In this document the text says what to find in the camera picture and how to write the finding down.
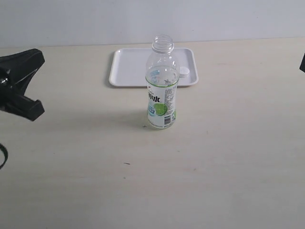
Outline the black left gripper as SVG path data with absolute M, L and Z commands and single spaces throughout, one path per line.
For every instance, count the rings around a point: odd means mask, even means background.
M 45 63 L 41 50 L 30 49 L 0 58 L 0 110 L 35 121 L 45 109 L 25 96 L 35 73 Z

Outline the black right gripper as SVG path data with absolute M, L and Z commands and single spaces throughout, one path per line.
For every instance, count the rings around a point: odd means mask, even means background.
M 302 72 L 305 73 L 305 54 L 304 54 L 304 56 L 302 58 L 301 64 L 299 66 L 299 70 L 301 70 Z

